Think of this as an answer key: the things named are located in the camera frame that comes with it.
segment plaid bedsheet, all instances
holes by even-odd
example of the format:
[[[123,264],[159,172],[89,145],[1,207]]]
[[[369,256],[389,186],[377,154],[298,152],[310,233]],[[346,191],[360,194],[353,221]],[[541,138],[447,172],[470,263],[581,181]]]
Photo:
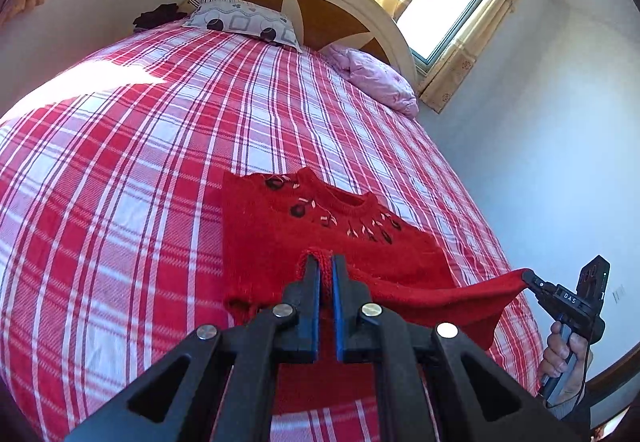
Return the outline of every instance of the plaid bedsheet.
[[[0,120],[0,372],[62,439],[222,306],[222,172],[308,165],[431,231],[459,285],[510,268],[424,130],[317,53],[181,28],[85,59]],[[523,295],[490,355],[535,391]],[[378,439],[375,402],[276,417],[274,441]]]

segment knit sweater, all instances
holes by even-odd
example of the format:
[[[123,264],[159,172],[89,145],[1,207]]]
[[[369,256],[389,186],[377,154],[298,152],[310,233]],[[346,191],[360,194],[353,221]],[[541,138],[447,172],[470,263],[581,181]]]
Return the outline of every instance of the knit sweater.
[[[295,174],[226,173],[223,180],[225,306],[238,324],[280,302],[302,276],[307,252],[322,280],[320,360],[284,365],[276,412],[302,411],[374,394],[370,365],[335,361],[330,255],[343,254],[350,278],[373,300],[424,326],[456,324],[484,349],[502,310],[525,287],[521,271],[456,287],[436,238],[409,225],[375,195],[355,195],[322,182],[311,169]]]

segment pillow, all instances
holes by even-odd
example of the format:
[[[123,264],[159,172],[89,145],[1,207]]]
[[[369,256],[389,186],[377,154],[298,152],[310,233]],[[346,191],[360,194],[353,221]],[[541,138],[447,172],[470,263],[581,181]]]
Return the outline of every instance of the pillow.
[[[197,10],[183,27],[254,36],[302,52],[293,25],[281,12],[243,0],[189,0],[188,3],[196,6]]]
[[[340,77],[370,98],[409,118],[418,115],[414,90],[389,65],[366,52],[333,43],[324,47],[321,53]]]

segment human hand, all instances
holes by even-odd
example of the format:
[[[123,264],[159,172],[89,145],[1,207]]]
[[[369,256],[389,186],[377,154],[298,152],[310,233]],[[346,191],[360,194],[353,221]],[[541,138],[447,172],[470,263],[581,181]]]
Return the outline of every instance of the human hand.
[[[584,377],[584,365],[587,368],[593,360],[593,353],[589,350],[587,355],[588,342],[584,337],[578,334],[571,334],[569,337],[569,345],[560,337],[560,329],[562,323],[556,321],[551,325],[551,335],[546,339],[547,347],[543,353],[542,362],[538,366],[538,380],[542,380],[544,375],[549,377],[560,377],[566,370],[564,360],[569,356],[569,349],[576,355],[578,361],[574,370],[571,372],[564,389],[558,397],[558,404],[576,396],[582,387],[582,378]]]

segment wooden headboard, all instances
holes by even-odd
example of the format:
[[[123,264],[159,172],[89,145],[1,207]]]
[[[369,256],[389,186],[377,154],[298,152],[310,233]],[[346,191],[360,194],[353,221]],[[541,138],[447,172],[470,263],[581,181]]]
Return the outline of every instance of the wooden headboard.
[[[194,7],[184,0],[180,10]],[[330,43],[363,50],[415,87],[415,62],[398,26],[374,0],[246,0],[284,13],[300,44],[320,50]]]

